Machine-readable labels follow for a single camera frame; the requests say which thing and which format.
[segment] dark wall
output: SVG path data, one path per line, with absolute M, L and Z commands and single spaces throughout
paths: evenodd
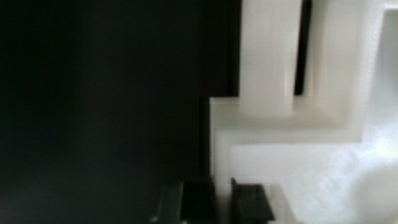
M 1 223 L 145 223 L 207 175 L 235 95 L 237 1 L 1 1 Z

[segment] black surface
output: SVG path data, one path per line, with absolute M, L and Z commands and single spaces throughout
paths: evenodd
M 267 198 L 259 184 L 232 180 L 230 224 L 257 224 L 275 220 Z
M 189 224 L 218 224 L 214 187 L 207 178 L 184 182 L 180 219 Z
M 207 174 L 198 98 L 235 92 L 227 5 L 0 2 L 1 224 L 147 223 L 164 182 Z

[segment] black object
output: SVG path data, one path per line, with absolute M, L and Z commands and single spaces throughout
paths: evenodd
M 163 189 L 155 224 L 218 224 L 211 180 L 171 184 Z
M 301 18 L 299 18 L 298 55 L 296 55 L 294 96 L 299 96 L 303 94 L 310 13 L 312 13 L 312 0 L 303 0 Z
M 266 223 L 273 219 L 262 186 L 239 185 L 232 180 L 230 224 Z

